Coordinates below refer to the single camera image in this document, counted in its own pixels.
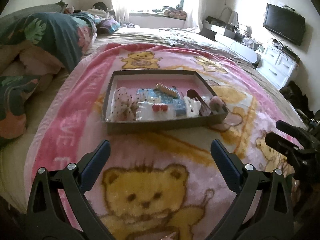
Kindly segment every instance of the open box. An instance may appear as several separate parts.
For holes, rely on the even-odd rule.
[[[136,95],[138,89],[154,88],[157,83],[164,84],[167,87],[175,86],[182,95],[186,95],[189,89],[196,90],[200,96],[210,95],[213,97],[217,95],[196,71],[161,69],[114,71],[107,88],[102,108],[102,119],[107,123],[108,134],[208,126],[222,123],[228,114],[227,108],[223,106],[219,113],[209,116],[185,117],[164,121],[106,121],[110,116],[114,94],[118,88],[126,87],[128,93]]]

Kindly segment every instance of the yellow bear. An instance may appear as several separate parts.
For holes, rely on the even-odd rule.
[[[194,56],[197,60],[195,61],[198,65],[201,65],[205,71],[209,72],[220,72],[224,74],[228,74],[228,72],[222,67],[222,64],[212,61],[206,57]]]
[[[123,58],[121,61],[126,62],[123,69],[133,68],[160,68],[158,61],[162,58],[154,58],[155,54],[151,51],[137,52],[128,54],[128,58]]]
[[[274,169],[279,168],[282,170],[282,172],[284,172],[284,169],[288,165],[286,162],[286,157],[266,145],[265,137],[266,135],[256,139],[257,148],[263,153],[268,161],[265,171],[273,172]]]
[[[200,206],[184,206],[187,169],[171,164],[164,170],[152,167],[110,168],[103,174],[108,215],[103,224],[117,240],[159,232],[176,232],[180,240],[192,240],[191,226],[204,216],[213,197],[208,189]]]

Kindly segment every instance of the pink blanket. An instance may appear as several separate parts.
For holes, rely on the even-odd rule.
[[[210,128],[107,136],[101,108],[108,81],[114,70],[132,68],[196,70],[230,114]],[[107,139],[111,156],[85,195],[116,239],[177,232],[182,240],[201,240],[235,197],[212,160],[212,140],[219,139],[259,170],[279,167],[287,174],[285,158],[264,142],[268,132],[278,133],[280,119],[286,121],[265,91],[223,56],[152,44],[108,44],[79,63],[42,120],[25,165],[26,197],[39,167],[63,169]]]

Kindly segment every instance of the television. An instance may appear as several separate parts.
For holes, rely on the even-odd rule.
[[[267,4],[263,27],[300,46],[305,33],[306,19],[291,10]]]

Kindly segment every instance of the white dresser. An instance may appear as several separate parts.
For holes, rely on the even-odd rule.
[[[264,48],[257,71],[280,90],[296,77],[298,64],[270,44]]]

